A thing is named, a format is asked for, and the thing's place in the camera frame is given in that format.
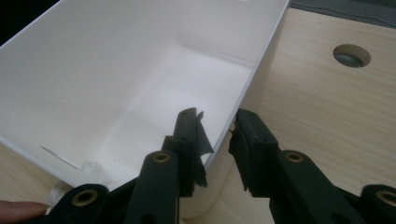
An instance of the round hole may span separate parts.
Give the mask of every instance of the round hole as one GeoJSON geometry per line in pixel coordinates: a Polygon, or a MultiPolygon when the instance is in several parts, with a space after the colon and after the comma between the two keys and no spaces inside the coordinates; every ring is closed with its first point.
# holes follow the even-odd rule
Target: round hole
{"type": "Polygon", "coordinates": [[[166,162],[169,160],[169,155],[165,154],[165,153],[160,153],[160,154],[154,156],[154,160],[156,162],[166,162]]]}
{"type": "Polygon", "coordinates": [[[299,155],[297,153],[292,153],[292,152],[286,154],[286,158],[289,161],[294,161],[294,162],[302,162],[304,160],[304,158],[301,155],[299,155]]]}
{"type": "Polygon", "coordinates": [[[142,224],[155,224],[157,223],[157,216],[153,213],[146,213],[140,219],[142,224]]]}
{"type": "Polygon", "coordinates": [[[369,51],[351,44],[344,44],[336,47],[332,51],[332,55],[337,62],[348,67],[364,67],[371,61],[369,51]]]}
{"type": "Polygon", "coordinates": [[[85,206],[95,201],[97,197],[98,192],[95,189],[85,189],[73,197],[72,204],[77,207],[85,206]]]}
{"type": "Polygon", "coordinates": [[[386,190],[379,190],[376,192],[376,196],[384,203],[387,203],[391,206],[396,207],[396,193],[386,191],[386,190]]]}

